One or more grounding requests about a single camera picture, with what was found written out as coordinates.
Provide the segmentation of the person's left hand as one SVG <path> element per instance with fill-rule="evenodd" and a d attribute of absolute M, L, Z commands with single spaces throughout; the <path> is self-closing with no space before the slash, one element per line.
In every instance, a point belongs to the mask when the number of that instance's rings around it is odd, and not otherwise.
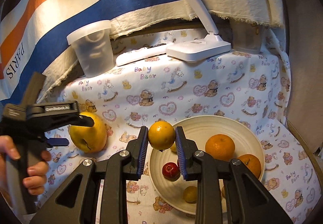
<path fill-rule="evenodd" d="M 11 204 L 8 192 L 8 182 L 6 176 L 6 157 L 18 160 L 20 154 L 8 135 L 1 135 L 1 194 Z M 51 154 L 47 150 L 42 151 L 41 161 L 28 167 L 28 177 L 22 180 L 22 184 L 28 189 L 30 195 L 39 196 L 44 193 L 44 185 L 47 182 L 48 162 L 51 161 Z"/>

